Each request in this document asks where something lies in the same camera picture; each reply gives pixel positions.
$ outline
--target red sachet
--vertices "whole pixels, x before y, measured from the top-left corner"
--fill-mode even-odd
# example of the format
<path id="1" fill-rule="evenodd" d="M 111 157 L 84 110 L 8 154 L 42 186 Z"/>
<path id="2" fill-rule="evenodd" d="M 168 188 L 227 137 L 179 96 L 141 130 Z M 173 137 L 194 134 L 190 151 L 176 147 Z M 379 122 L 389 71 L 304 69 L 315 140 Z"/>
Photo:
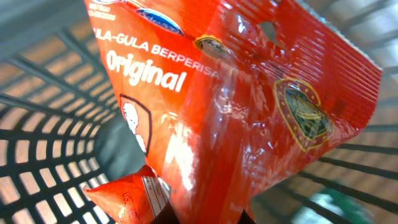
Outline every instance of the red sachet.
<path id="1" fill-rule="evenodd" d="M 150 223 L 169 201 L 149 166 L 85 193 L 119 224 Z"/>

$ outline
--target hang hole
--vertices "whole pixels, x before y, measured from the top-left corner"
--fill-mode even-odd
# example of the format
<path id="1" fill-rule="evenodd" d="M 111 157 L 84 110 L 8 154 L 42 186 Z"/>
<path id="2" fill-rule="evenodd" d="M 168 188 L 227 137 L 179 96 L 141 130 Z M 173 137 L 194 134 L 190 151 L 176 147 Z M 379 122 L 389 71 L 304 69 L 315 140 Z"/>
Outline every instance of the hang hole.
<path id="1" fill-rule="evenodd" d="M 267 36 L 268 40 L 275 43 L 276 45 L 280 45 L 276 40 L 276 29 L 275 25 L 271 22 L 262 22 L 260 23 L 260 27 L 264 34 Z"/>

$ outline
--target blue logo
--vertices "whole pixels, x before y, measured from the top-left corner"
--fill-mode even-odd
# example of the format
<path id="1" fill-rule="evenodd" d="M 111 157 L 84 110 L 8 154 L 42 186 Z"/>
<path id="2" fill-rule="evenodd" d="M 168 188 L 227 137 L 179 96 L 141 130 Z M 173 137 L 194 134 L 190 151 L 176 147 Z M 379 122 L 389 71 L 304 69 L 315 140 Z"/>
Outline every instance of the blue logo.
<path id="1" fill-rule="evenodd" d="M 180 26 L 165 14 L 153 9 L 138 9 L 137 13 L 165 30 L 184 36 Z"/>

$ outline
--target red snack bag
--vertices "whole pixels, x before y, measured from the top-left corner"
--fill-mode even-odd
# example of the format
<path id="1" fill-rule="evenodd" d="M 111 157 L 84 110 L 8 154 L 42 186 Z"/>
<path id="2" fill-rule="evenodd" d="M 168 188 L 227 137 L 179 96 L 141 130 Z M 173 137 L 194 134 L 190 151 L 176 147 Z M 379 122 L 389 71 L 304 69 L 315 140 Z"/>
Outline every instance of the red snack bag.
<path id="1" fill-rule="evenodd" d="M 300 2 L 86 5 L 120 109 L 182 223 L 236 223 L 376 107 L 381 70 Z"/>
<path id="2" fill-rule="evenodd" d="M 150 223 L 169 201 L 149 166 L 85 193 L 119 224 Z"/>

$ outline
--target black plastic basket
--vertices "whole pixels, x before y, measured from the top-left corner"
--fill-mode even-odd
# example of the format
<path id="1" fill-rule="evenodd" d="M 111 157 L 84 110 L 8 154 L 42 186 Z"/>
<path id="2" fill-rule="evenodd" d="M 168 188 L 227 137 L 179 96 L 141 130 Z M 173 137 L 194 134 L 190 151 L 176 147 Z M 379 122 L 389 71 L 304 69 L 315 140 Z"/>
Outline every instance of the black plastic basket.
<path id="1" fill-rule="evenodd" d="M 339 21 L 343 1 L 307 2 L 385 67 L 379 108 L 356 139 L 254 198 L 258 223 L 290 223 L 303 206 L 347 223 L 308 199 L 324 187 L 353 197 L 376 223 L 398 222 L 398 63 L 383 64 L 377 51 L 398 27 L 369 41 L 353 32 L 393 3 L 373 1 Z M 0 1 L 0 119 L 0 224 L 114 223 L 82 188 L 135 172 L 144 155 L 120 116 L 82 0 Z"/>

